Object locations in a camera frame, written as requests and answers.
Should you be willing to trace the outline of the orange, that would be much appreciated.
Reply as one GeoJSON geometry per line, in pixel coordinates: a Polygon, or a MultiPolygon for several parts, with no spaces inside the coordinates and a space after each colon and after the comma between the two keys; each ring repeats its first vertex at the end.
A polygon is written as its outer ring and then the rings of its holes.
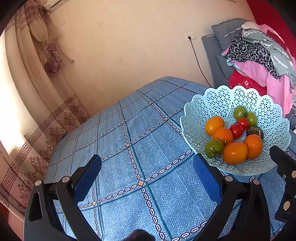
{"type": "Polygon", "coordinates": [[[247,145],[242,142],[231,142],[224,147],[222,158],[227,164],[239,164],[246,160],[247,145]]]}
{"type": "Polygon", "coordinates": [[[224,119],[218,115],[208,119],[205,124],[205,132],[212,136],[216,130],[225,126],[224,119]]]}
{"type": "Polygon", "coordinates": [[[243,143],[247,146],[248,159],[256,159],[259,157],[263,149],[263,141],[260,136],[256,134],[248,135],[243,143]]]}
{"type": "Polygon", "coordinates": [[[220,140],[224,146],[234,141],[231,130],[225,127],[217,129],[212,135],[212,139],[220,140]]]}

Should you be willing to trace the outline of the blue patterned bed cover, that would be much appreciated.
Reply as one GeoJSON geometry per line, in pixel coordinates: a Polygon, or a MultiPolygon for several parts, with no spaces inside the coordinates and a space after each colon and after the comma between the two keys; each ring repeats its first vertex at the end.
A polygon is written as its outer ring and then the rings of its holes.
{"type": "Polygon", "coordinates": [[[57,121],[46,134],[45,182],[60,181],[99,155],[100,172],[78,206],[101,240],[122,240],[136,229],[156,240],[194,240],[217,204],[194,170],[180,117],[205,90],[163,77],[93,117],[69,95],[53,110],[57,121]]]}

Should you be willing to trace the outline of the beige patterned curtain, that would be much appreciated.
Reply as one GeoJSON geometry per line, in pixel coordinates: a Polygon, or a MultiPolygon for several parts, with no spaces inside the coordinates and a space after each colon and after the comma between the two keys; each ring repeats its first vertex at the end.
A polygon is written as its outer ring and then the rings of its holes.
{"type": "Polygon", "coordinates": [[[24,142],[11,153],[1,151],[1,203],[24,218],[34,183],[48,170],[62,137],[89,119],[62,72],[49,76],[41,64],[23,5],[4,30],[9,71],[20,106],[24,142]]]}

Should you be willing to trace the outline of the light blue plastic basket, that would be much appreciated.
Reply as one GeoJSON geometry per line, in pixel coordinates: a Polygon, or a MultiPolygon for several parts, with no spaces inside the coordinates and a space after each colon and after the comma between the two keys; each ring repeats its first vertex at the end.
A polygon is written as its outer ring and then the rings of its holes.
{"type": "Polygon", "coordinates": [[[180,124],[185,141],[225,173],[251,176],[276,166],[269,150],[286,150],[290,124],[280,105],[255,89],[221,86],[185,104],[180,124]]]}

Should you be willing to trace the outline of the small green tomato back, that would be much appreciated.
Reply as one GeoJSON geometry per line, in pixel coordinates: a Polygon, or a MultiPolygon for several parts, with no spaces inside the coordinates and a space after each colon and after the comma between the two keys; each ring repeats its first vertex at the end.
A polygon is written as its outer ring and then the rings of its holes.
{"type": "Polygon", "coordinates": [[[208,158],[221,156],[223,153],[224,144],[219,139],[211,139],[206,142],[205,154],[208,158]]]}

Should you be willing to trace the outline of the large green tomato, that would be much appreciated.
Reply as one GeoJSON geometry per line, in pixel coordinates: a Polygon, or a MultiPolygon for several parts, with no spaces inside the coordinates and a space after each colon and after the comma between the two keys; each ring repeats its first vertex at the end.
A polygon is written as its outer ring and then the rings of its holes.
{"type": "Polygon", "coordinates": [[[248,115],[248,111],[245,107],[239,105],[236,108],[234,108],[233,116],[236,121],[238,121],[240,118],[245,118],[248,115]]]}

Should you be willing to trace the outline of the grey green quilt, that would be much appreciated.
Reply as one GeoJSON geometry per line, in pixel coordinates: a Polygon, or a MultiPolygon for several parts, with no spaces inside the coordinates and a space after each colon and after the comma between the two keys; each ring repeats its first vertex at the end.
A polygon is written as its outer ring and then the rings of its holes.
{"type": "Polygon", "coordinates": [[[270,54],[276,76],[287,75],[291,89],[295,88],[295,68],[292,58],[273,38],[256,29],[242,29],[242,39],[248,43],[260,44],[270,54]]]}

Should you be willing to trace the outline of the curtain tieback tassel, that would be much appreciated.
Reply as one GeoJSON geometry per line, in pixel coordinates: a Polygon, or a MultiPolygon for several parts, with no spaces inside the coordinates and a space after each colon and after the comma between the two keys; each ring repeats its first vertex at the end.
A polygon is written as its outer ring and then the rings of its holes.
{"type": "Polygon", "coordinates": [[[53,77],[60,71],[64,59],[70,63],[74,63],[74,60],[62,51],[58,43],[58,29],[43,5],[39,1],[27,1],[24,9],[41,64],[47,74],[53,77]]]}

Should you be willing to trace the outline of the red tomato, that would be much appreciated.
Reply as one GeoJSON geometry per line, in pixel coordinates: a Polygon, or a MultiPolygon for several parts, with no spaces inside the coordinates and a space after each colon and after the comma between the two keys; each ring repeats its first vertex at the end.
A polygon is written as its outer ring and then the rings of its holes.
{"type": "Polygon", "coordinates": [[[240,118],[237,123],[243,128],[243,130],[249,128],[249,120],[247,118],[240,118]]]}
{"type": "Polygon", "coordinates": [[[229,130],[231,131],[234,139],[239,139],[243,134],[243,128],[238,123],[232,124],[229,130]]]}

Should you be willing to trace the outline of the leopard print cloth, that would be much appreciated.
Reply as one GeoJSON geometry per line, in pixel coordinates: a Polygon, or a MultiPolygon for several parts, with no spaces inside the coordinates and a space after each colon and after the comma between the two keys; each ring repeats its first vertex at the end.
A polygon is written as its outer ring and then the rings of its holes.
{"type": "Polygon", "coordinates": [[[276,73],[269,51],[259,43],[249,43],[243,40],[242,31],[234,37],[225,57],[238,62],[255,61],[265,66],[274,78],[280,79],[276,73]]]}

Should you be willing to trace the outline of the pink bedding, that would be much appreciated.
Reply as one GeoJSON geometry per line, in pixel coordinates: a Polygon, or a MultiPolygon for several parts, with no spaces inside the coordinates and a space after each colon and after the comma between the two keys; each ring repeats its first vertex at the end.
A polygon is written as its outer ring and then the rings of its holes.
{"type": "MultiPolygon", "coordinates": [[[[286,46],[284,40],[267,25],[258,25],[254,22],[245,22],[241,25],[242,29],[256,29],[265,33],[267,36],[273,38],[278,44],[292,58],[293,65],[295,68],[295,58],[291,55],[290,50],[286,46]]],[[[229,47],[222,52],[222,56],[228,52],[229,47]]],[[[280,76],[280,79],[274,78],[265,66],[256,63],[255,61],[238,62],[235,60],[228,59],[226,57],[226,63],[229,66],[234,67],[241,75],[248,76],[255,80],[260,86],[267,88],[267,95],[269,95],[273,102],[279,104],[282,108],[283,115],[287,115],[292,109],[292,97],[295,95],[295,88],[291,89],[290,79],[287,75],[280,76]]]]}

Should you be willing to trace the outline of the grey cushion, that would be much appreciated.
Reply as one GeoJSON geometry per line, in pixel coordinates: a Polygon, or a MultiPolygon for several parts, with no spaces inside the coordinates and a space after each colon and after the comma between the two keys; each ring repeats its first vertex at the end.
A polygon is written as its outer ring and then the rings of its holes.
{"type": "Polygon", "coordinates": [[[212,25],[213,33],[201,37],[210,64],[214,87],[228,85],[235,68],[227,65],[226,57],[222,56],[234,37],[240,32],[241,25],[247,22],[243,18],[227,20],[218,25],[212,25]]]}

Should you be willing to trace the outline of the dark brown avocado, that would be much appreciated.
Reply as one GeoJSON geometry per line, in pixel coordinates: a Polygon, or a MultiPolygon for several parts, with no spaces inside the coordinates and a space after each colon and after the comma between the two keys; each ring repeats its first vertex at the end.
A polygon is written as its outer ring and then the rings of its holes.
{"type": "Polygon", "coordinates": [[[258,126],[250,126],[247,130],[246,130],[246,135],[258,135],[262,140],[264,139],[264,133],[262,131],[261,128],[259,128],[258,126]]]}

